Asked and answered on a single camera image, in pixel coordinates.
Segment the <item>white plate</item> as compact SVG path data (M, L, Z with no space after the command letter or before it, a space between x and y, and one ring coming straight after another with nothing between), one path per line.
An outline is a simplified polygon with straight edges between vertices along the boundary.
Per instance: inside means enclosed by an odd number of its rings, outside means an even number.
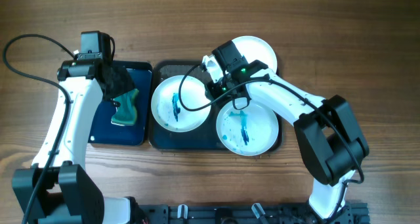
M265 105L239 98L226 103L216 119L221 143L241 156L258 156L268 152L280 140L277 115Z
M273 48L264 40L250 35L232 40L239 53L248 63L259 60L265 63L274 73L278 70L278 61Z
M164 129L182 133L198 128L209 116L211 107L193 111L210 103L204 84L191 76L172 76L161 82L151 101L152 115Z

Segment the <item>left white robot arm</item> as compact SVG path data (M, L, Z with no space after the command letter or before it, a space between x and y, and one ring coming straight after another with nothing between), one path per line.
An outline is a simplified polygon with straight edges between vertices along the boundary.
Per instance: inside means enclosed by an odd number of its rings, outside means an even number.
M136 223L135 199L106 198L85 171L86 148L102 101L134 89L120 61L65 61L58 71L58 101L45 141L27 169L18 169L12 189L23 223Z

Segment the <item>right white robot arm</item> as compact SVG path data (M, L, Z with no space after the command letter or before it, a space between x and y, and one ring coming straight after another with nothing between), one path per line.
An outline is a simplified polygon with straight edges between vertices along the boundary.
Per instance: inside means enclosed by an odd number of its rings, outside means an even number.
M314 178L308 204L317 218L331 223L345 206L351 183L363 183L362 160L369 147L349 103L311 95L286 82L265 63L254 60L221 66L204 60L211 76L206 93L212 102L230 97L262 104L290 123L301 158Z

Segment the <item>green yellow scrubbing sponge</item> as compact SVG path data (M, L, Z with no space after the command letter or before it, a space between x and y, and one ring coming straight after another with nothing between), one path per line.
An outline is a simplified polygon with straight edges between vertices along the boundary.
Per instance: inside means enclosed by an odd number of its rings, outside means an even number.
M119 126L132 126L136 124L138 118L136 108L138 93L138 89L133 89L113 100L116 113L111 117L112 124Z

